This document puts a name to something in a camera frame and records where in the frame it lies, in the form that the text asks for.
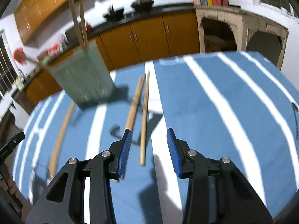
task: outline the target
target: black pot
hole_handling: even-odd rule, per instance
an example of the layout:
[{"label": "black pot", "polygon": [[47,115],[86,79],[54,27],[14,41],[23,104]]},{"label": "black pot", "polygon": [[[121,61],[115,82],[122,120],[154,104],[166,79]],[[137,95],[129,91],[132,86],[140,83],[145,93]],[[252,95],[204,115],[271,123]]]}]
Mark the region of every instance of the black pot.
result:
[{"label": "black pot", "polygon": [[137,0],[131,4],[131,7],[135,10],[135,12],[147,12],[152,9],[154,4],[154,0]]},{"label": "black pot", "polygon": [[114,10],[113,6],[110,6],[108,9],[109,13],[104,14],[103,17],[110,22],[117,22],[123,18],[124,10],[125,10],[125,8],[120,8],[118,10]]}]

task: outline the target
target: blue tablecloth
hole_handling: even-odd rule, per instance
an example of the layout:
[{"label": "blue tablecloth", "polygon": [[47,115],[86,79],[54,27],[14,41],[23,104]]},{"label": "blue tablecloth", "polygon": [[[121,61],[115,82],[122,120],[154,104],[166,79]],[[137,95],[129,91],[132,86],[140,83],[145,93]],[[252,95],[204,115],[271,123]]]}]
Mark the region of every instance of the blue tablecloth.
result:
[{"label": "blue tablecloth", "polygon": [[[128,98],[75,109],[57,171],[69,158],[93,158],[117,140],[110,130],[117,124],[122,134],[137,82],[147,71],[146,167],[139,165],[140,111],[125,180],[111,182],[117,223],[181,223],[187,180],[177,179],[173,171],[166,143],[169,127],[205,157],[228,156],[275,217],[299,185],[299,115],[291,105],[297,105],[299,93],[256,52],[196,54],[111,72],[117,87],[129,89]],[[64,91],[40,102],[18,146],[13,176],[22,194],[33,202],[47,185],[48,162],[70,103]]]}]

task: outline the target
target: kitchen counter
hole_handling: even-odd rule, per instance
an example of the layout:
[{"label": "kitchen counter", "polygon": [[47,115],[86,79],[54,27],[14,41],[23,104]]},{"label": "kitchen counter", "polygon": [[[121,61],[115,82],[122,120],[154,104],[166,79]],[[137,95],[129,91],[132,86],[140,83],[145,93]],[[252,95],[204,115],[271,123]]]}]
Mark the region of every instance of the kitchen counter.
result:
[{"label": "kitchen counter", "polygon": [[[187,11],[187,10],[193,10],[194,6],[193,3],[173,3],[173,4],[167,4],[162,6],[154,6],[149,12],[143,12],[143,13],[127,13],[124,14],[124,17],[122,20],[117,22],[104,22],[101,23],[95,27],[93,27],[92,32],[87,34],[87,37],[89,40],[95,38],[100,33],[103,33],[105,31],[111,30],[113,28],[116,28],[117,26],[120,26],[122,24],[126,24],[132,21],[141,20],[141,19],[147,19],[154,16],[159,16],[162,14],[167,13],[173,13],[173,12],[180,12],[180,11]],[[48,65],[51,65],[57,58],[59,58],[63,53],[74,49],[75,47],[79,46],[79,42],[71,42],[67,45],[67,48],[62,52],[54,56],[49,62]],[[24,89],[26,90],[26,87],[31,83],[31,81],[43,70],[40,68],[36,68],[24,81]],[[12,98],[16,100],[19,96],[19,91],[16,91],[12,94]]]}]

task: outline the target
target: human hand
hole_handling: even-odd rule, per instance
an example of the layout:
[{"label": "human hand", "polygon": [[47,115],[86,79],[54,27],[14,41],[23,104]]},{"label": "human hand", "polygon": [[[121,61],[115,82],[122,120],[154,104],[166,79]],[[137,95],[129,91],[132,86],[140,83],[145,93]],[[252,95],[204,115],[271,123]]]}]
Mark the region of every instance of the human hand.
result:
[{"label": "human hand", "polygon": [[[10,188],[9,189],[9,193],[10,194],[16,194],[18,192],[18,188],[17,188],[17,185],[15,183],[15,181],[13,180],[13,177],[11,175],[11,172],[10,170],[8,169],[8,172],[9,172],[9,178],[8,178],[8,187]],[[4,188],[4,189],[7,189],[7,184],[4,182],[4,180],[0,180],[0,187]]]}]

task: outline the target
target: wooden stick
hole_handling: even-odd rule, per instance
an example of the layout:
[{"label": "wooden stick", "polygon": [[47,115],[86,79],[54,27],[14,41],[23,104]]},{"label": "wooden stick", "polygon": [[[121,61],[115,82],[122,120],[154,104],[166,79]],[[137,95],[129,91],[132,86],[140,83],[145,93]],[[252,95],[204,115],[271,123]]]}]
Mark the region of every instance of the wooden stick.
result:
[{"label": "wooden stick", "polygon": [[56,174],[56,165],[57,165],[57,160],[59,157],[59,153],[60,153],[60,148],[64,139],[64,135],[65,132],[68,128],[68,123],[70,122],[71,116],[74,112],[76,104],[74,103],[74,101],[71,102],[70,107],[68,108],[68,112],[65,115],[65,118],[62,122],[62,125],[60,127],[60,131],[58,133],[54,148],[52,150],[52,154],[51,154],[51,159],[48,165],[48,169],[49,169],[49,180],[52,181],[52,179],[54,178],[55,174]]},{"label": "wooden stick", "polygon": [[80,9],[80,19],[81,19],[83,41],[84,41],[85,48],[87,48],[87,32],[86,32],[86,25],[85,25],[85,18],[84,18],[83,0],[79,0],[79,9]]},{"label": "wooden stick", "polygon": [[149,103],[149,88],[150,88],[150,71],[147,73],[147,82],[145,85],[145,93],[143,99],[142,110],[142,125],[141,125],[141,137],[140,137],[140,165],[145,165],[145,146],[146,146],[146,132],[147,132],[147,110]]},{"label": "wooden stick", "polygon": [[26,60],[29,60],[29,61],[35,63],[36,65],[38,65],[40,68],[42,68],[42,69],[44,69],[44,70],[47,70],[47,71],[50,70],[50,67],[49,67],[48,65],[43,65],[43,64],[41,64],[39,61],[37,61],[36,59],[33,59],[33,58],[31,58],[31,57],[28,57],[28,56],[26,56],[26,55],[23,54],[23,53],[18,53],[18,52],[17,52],[16,55],[19,56],[19,57],[21,57],[21,58],[23,58],[23,59],[26,59]]},{"label": "wooden stick", "polygon": [[143,82],[144,82],[144,76],[141,76],[141,78],[139,79],[139,82],[137,84],[137,88],[135,90],[135,95],[134,95],[133,101],[131,103],[131,108],[130,108],[130,111],[129,111],[129,115],[128,115],[127,123],[126,123],[126,126],[125,126],[125,130],[126,129],[129,129],[131,131],[133,130],[135,117],[136,117],[136,113],[137,113],[137,106],[138,106],[138,103],[139,103]]},{"label": "wooden stick", "polygon": [[71,14],[72,14],[73,22],[74,22],[74,27],[75,27],[75,32],[76,32],[77,38],[79,40],[79,44],[82,49],[86,49],[85,44],[82,39],[82,36],[81,36],[78,20],[77,20],[74,0],[68,0],[68,4],[70,5]]}]

